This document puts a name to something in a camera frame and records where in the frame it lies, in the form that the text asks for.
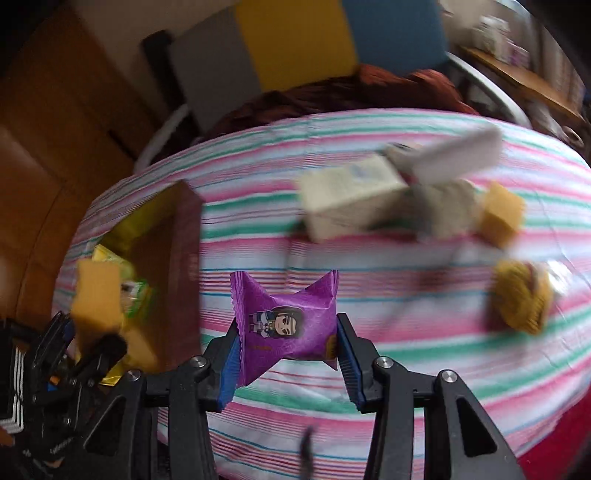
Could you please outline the yellow sponge block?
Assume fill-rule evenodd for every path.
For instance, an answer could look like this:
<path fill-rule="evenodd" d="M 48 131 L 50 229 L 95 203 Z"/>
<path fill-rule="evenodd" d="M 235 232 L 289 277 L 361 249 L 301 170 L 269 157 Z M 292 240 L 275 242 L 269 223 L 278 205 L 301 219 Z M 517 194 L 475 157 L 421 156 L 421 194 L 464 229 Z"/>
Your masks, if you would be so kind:
<path fill-rule="evenodd" d="M 75 340 L 80 354 L 106 334 L 115 333 L 127 343 L 124 364 L 143 371 L 153 371 L 157 355 L 148 340 L 147 317 L 128 320 L 121 308 L 119 268 L 110 262 L 84 259 L 77 264 L 76 293 L 70 307 Z"/>
<path fill-rule="evenodd" d="M 477 234 L 496 248 L 507 248 L 517 237 L 524 221 L 525 200 L 493 182 L 482 198 Z"/>

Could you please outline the purple snack packet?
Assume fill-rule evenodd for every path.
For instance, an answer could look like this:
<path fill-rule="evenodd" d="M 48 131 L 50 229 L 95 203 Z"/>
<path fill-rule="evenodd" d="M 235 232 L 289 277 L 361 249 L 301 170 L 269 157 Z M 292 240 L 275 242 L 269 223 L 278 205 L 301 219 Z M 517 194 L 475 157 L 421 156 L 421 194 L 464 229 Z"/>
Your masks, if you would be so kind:
<path fill-rule="evenodd" d="M 238 386 L 280 360 L 322 361 L 337 367 L 339 272 L 332 270 L 293 294 L 271 295 L 245 271 L 230 274 L 240 338 Z"/>

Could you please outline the cream knitted sock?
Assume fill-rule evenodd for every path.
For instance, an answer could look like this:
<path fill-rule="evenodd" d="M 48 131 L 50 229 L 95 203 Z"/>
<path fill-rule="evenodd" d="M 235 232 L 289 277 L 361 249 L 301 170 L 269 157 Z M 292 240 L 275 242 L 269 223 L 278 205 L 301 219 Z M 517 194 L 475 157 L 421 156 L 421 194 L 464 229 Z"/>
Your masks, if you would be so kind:
<path fill-rule="evenodd" d="M 448 240 L 470 233 L 475 226 L 478 190 L 466 179 L 404 188 L 379 210 L 370 229 L 399 228 L 419 240 Z"/>

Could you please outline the green snack packet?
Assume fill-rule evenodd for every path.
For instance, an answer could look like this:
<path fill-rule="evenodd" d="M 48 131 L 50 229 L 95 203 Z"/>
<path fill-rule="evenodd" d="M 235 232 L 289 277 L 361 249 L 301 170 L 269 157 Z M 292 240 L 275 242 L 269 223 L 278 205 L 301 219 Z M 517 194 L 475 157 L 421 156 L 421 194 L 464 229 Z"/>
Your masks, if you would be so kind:
<path fill-rule="evenodd" d="M 110 262 L 118 266 L 121 278 L 121 308 L 124 317 L 128 320 L 145 318 L 153 289 L 145 279 L 139 277 L 135 267 L 128 260 L 101 244 L 94 248 L 92 260 Z"/>

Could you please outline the yellow knitted sock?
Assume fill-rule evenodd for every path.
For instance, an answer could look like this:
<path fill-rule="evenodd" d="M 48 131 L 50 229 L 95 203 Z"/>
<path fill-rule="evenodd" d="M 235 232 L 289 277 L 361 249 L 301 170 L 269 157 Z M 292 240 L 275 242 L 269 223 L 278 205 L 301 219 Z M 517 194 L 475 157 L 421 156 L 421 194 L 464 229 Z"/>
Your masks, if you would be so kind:
<path fill-rule="evenodd" d="M 508 327 L 529 335 L 541 334 L 554 300 L 547 267 L 535 262 L 499 261 L 490 300 L 492 310 Z"/>

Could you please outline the striped bed sheet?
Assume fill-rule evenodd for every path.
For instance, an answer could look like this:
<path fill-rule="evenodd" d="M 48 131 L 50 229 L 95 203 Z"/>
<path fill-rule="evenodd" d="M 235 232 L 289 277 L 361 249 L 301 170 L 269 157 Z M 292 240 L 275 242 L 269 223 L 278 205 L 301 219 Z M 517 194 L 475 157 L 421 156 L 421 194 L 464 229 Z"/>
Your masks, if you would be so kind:
<path fill-rule="evenodd" d="M 67 310 L 75 266 L 132 208 L 177 181 L 204 199 L 200 325 L 204 340 L 231 321 L 229 275 L 249 272 L 273 293 L 339 272 L 339 311 L 356 332 L 408 369 L 455 370 L 502 431 L 531 479 L 562 479 L 590 443 L 590 169 L 562 142 L 503 124 L 503 152 L 475 174 L 526 203 L 509 249 L 557 260 L 572 282 L 537 335 L 486 312 L 500 252 L 476 238 L 417 242 L 402 226 L 308 242 L 294 182 L 304 170 L 345 164 L 389 143 L 421 146 L 480 125 L 467 115 L 367 110 L 308 116 L 219 138 L 119 182 L 90 206 L 60 269 L 54 310 Z"/>

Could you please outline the wooden wardrobe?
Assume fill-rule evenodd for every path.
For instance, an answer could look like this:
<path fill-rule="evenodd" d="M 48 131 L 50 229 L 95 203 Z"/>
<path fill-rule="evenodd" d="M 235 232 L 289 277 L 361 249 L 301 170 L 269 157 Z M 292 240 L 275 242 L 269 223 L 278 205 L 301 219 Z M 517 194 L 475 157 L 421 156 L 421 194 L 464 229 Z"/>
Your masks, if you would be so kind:
<path fill-rule="evenodd" d="M 155 115 L 66 1 L 1 5 L 1 315 L 50 320 L 90 203 L 131 173 Z"/>

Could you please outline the white carton box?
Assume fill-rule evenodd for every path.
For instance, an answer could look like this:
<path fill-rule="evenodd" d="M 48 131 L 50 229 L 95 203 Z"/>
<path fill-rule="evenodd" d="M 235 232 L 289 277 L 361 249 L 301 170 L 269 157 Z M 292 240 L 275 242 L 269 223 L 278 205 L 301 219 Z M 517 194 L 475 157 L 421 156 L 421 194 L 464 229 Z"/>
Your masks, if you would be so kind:
<path fill-rule="evenodd" d="M 391 162 L 376 153 L 297 178 L 305 227 L 315 243 L 363 233 L 390 221 L 408 189 Z"/>

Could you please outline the white long box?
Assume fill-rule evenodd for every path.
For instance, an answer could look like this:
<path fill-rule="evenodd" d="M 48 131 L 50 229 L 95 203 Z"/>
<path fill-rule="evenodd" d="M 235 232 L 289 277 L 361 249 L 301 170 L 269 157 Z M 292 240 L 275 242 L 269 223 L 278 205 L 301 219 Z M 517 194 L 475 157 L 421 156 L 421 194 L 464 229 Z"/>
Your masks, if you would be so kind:
<path fill-rule="evenodd" d="M 417 148 L 391 144 L 384 154 L 411 184 L 433 185 L 494 167 L 502 147 L 501 130 L 488 125 Z"/>

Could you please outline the grey yellow blue headboard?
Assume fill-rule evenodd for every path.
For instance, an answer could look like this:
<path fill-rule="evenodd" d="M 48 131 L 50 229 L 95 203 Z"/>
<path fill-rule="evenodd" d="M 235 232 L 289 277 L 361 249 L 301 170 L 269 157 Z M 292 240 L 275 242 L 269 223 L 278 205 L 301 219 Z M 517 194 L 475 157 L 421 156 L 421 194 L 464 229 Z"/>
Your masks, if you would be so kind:
<path fill-rule="evenodd" d="M 443 69 L 448 42 L 435 1 L 239 1 L 168 49 L 202 130 L 260 94 L 352 74 Z"/>

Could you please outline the wooden side table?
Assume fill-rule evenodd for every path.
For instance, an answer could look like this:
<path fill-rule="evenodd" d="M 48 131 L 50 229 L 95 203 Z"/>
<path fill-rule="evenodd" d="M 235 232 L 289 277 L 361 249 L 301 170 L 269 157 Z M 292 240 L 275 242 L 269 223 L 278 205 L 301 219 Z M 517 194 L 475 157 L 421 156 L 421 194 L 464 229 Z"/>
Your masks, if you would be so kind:
<path fill-rule="evenodd" d="M 479 63 L 512 84 L 526 99 L 543 102 L 550 109 L 566 116 L 575 125 L 584 122 L 584 118 L 574 104 L 534 72 L 504 63 L 476 48 L 461 46 L 460 51 L 470 60 Z"/>

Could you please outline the dark red blanket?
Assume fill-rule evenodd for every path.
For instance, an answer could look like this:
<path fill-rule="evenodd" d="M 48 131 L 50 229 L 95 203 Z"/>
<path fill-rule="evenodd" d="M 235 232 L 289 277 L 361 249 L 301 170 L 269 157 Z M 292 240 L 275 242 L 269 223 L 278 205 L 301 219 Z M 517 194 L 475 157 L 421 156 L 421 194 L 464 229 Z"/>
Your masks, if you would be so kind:
<path fill-rule="evenodd" d="M 308 115 L 372 108 L 411 108 L 475 115 L 443 73 L 425 69 L 404 77 L 361 64 L 349 76 L 331 77 L 253 98 L 221 118 L 204 140 Z"/>

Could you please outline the pink tissue box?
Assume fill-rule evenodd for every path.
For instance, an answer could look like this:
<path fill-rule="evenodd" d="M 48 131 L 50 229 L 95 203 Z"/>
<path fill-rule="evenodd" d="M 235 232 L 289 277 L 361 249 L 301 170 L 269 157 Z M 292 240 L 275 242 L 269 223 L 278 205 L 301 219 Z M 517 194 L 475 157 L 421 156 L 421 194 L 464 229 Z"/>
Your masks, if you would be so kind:
<path fill-rule="evenodd" d="M 510 42 L 508 46 L 509 50 L 509 64 L 518 68 L 526 70 L 530 69 L 531 58 L 530 53 L 527 49 Z"/>

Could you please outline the white medicine box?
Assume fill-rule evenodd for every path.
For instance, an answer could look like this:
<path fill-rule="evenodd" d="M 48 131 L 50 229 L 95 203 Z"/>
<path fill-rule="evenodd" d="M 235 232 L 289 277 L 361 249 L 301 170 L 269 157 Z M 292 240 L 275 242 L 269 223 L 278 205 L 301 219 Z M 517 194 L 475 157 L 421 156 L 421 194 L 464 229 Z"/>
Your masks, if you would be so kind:
<path fill-rule="evenodd" d="M 510 27 L 507 21 L 494 16 L 481 16 L 472 32 L 475 48 L 497 60 L 508 60 Z"/>

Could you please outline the white bed frame rail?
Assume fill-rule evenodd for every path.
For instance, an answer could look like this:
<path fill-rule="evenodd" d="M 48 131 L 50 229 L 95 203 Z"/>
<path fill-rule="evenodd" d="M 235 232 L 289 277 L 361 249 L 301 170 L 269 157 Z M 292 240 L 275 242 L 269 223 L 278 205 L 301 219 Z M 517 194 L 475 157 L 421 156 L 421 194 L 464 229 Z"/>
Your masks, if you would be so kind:
<path fill-rule="evenodd" d="M 508 122 L 531 129 L 531 122 L 522 108 L 495 82 L 469 63 L 448 52 L 449 65 L 457 70 L 461 76 L 463 86 L 473 85 L 481 90 L 497 107 L 500 108 Z"/>

